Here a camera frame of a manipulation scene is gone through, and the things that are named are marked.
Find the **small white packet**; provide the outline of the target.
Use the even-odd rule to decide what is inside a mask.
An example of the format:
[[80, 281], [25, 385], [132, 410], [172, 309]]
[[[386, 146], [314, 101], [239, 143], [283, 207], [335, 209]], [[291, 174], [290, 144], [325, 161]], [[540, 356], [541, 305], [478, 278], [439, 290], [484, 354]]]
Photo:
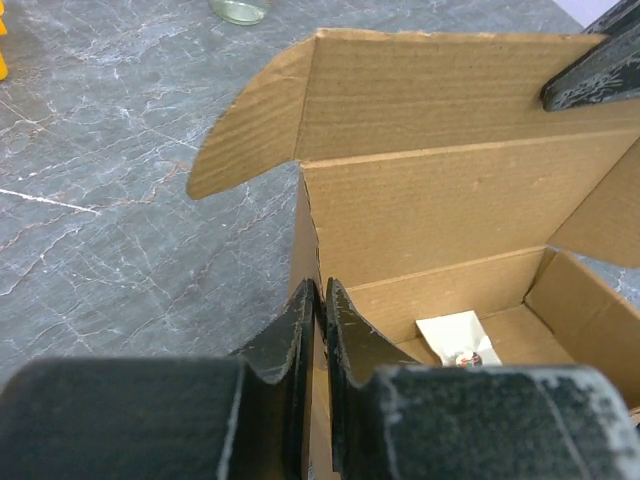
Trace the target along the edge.
[[416, 326], [444, 367], [502, 364], [473, 310], [417, 320]]

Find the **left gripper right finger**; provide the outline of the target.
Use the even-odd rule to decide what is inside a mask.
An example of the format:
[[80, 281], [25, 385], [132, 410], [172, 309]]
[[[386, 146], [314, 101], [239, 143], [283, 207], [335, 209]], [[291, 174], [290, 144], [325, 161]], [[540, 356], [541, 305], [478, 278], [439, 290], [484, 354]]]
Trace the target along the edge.
[[639, 434], [584, 366], [429, 367], [327, 284], [333, 469], [344, 479], [635, 479]]

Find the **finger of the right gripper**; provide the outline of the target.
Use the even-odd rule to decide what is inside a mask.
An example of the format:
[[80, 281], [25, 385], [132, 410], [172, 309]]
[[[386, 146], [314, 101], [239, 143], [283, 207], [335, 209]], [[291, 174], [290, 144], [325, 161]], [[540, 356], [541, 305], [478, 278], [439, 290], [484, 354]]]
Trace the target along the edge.
[[639, 97], [639, 3], [617, 2], [583, 32], [605, 39], [543, 86], [547, 112]]

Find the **brown cardboard box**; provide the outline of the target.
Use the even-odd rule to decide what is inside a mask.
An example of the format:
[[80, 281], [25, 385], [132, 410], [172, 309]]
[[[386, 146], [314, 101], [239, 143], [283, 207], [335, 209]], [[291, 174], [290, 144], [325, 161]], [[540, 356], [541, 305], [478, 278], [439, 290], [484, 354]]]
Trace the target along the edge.
[[597, 34], [322, 29], [217, 120], [201, 199], [299, 165], [290, 289], [316, 288], [307, 477], [332, 466], [327, 284], [420, 364], [416, 321], [473, 310], [498, 366], [584, 366], [636, 427], [639, 311], [584, 263], [639, 263], [639, 103], [547, 112], [543, 86]]

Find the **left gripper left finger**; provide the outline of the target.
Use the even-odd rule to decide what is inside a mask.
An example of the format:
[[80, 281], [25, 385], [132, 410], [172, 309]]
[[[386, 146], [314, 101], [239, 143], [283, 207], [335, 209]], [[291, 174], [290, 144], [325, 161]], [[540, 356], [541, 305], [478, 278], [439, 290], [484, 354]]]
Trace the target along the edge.
[[49, 358], [1, 394], [5, 479], [304, 479], [316, 288], [224, 357]]

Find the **clear glass bottle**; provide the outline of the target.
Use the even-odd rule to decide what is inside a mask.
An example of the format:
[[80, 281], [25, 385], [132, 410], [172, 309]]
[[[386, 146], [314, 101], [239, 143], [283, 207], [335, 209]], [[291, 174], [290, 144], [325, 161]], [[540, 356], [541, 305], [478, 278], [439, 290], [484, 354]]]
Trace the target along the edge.
[[209, 0], [208, 3], [221, 19], [241, 26], [260, 23], [272, 5], [268, 0]]

